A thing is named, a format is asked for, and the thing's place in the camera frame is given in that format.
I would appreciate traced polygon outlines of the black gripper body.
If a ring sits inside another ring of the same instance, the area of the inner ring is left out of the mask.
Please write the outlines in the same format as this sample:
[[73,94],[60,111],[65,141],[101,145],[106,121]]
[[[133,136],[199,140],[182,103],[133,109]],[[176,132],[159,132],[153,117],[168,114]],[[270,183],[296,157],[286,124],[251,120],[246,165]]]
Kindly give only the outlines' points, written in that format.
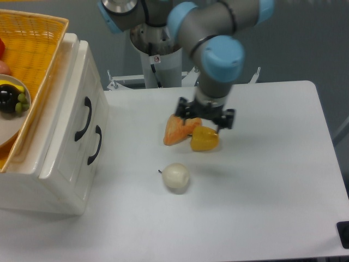
[[212,122],[219,122],[226,118],[223,107],[213,107],[211,103],[200,104],[197,100],[189,102],[185,113],[186,119],[202,118]]

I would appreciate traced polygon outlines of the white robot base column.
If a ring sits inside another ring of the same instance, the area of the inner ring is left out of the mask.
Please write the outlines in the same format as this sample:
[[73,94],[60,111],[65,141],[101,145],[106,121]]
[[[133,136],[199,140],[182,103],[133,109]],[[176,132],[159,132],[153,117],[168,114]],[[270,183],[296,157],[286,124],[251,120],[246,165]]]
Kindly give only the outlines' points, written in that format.
[[145,88],[181,87],[182,49],[166,26],[137,25],[130,40],[140,55]]

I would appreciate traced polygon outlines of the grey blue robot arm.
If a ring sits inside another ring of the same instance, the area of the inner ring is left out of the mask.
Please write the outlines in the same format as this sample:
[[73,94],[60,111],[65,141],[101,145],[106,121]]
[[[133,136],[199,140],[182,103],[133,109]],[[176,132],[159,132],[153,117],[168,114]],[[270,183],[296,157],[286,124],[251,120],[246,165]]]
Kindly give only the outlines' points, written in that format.
[[182,64],[175,57],[187,53],[199,70],[198,84],[192,101],[179,99],[175,115],[210,120],[220,130],[232,128],[235,111],[225,104],[245,57],[233,35],[268,20],[274,6],[274,1],[215,1],[205,8],[193,2],[98,2],[112,32],[129,32],[146,87],[179,86]]

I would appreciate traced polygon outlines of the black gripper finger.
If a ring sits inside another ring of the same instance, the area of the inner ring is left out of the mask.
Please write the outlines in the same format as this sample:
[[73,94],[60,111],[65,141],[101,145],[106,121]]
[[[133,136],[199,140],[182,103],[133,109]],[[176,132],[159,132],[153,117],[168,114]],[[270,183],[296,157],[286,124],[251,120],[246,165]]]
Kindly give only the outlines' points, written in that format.
[[191,102],[186,98],[180,97],[174,115],[179,117],[183,125],[185,125],[186,120],[191,116]]
[[220,116],[214,119],[216,133],[219,133],[222,129],[232,129],[235,113],[235,109],[227,109],[222,111]]

